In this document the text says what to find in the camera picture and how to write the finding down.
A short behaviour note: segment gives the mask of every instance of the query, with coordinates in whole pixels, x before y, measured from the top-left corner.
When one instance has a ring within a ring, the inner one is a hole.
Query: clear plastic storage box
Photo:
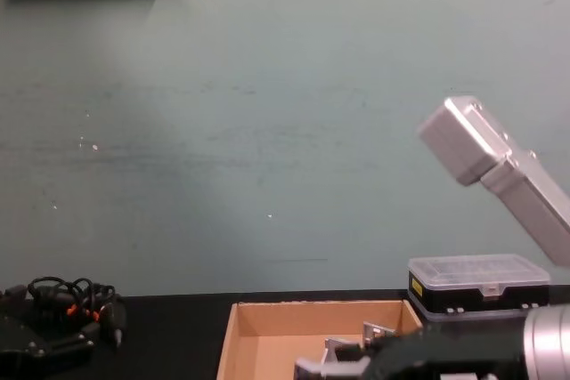
[[[550,275],[520,255],[413,258],[408,293],[430,320],[524,315],[548,305]]]

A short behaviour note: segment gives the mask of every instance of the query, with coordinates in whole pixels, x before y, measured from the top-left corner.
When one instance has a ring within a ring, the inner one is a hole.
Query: silver cylinder
[[[530,311],[525,321],[529,380],[570,379],[570,305]]]

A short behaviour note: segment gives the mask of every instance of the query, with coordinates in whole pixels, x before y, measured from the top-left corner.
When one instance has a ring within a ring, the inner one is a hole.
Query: robotic arm
[[[419,136],[459,183],[481,182],[554,264],[570,267],[570,199],[477,99],[447,99]]]
[[[570,199],[477,99],[447,99],[419,136],[459,183],[481,182],[554,264],[570,267]],[[530,380],[570,378],[570,306],[530,311],[523,347]]]
[[[477,99],[447,99],[419,136],[459,183],[481,182],[554,264],[570,267],[570,199],[534,152],[521,150]],[[570,379],[570,305],[531,310],[524,327],[510,331],[458,336],[428,326],[409,336],[376,339],[364,349],[340,347],[336,353],[346,365],[315,368],[301,360],[296,378]],[[370,363],[362,370],[364,358]]]

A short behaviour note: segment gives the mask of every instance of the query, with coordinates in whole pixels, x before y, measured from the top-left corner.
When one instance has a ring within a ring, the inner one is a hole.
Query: black device
[[[42,327],[60,333],[47,338],[38,332]],[[0,376],[44,376],[74,367],[89,360],[100,338],[119,347],[125,332],[125,305],[113,286],[85,278],[34,279],[0,293]]]
[[[520,255],[412,258],[408,295],[430,321],[525,316],[550,302],[550,275]]]

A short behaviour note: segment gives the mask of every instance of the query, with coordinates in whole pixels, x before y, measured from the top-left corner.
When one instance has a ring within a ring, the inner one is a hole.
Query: black cable
[[[54,282],[54,284],[48,287],[44,282]],[[79,278],[73,282],[68,282],[54,276],[32,280],[28,285],[28,291],[37,306],[44,310],[50,306],[61,308],[61,301],[69,301],[65,295],[70,295],[77,307],[77,312],[87,313],[88,311],[91,315],[99,311],[115,296],[115,288],[111,285],[94,284],[88,278]]]

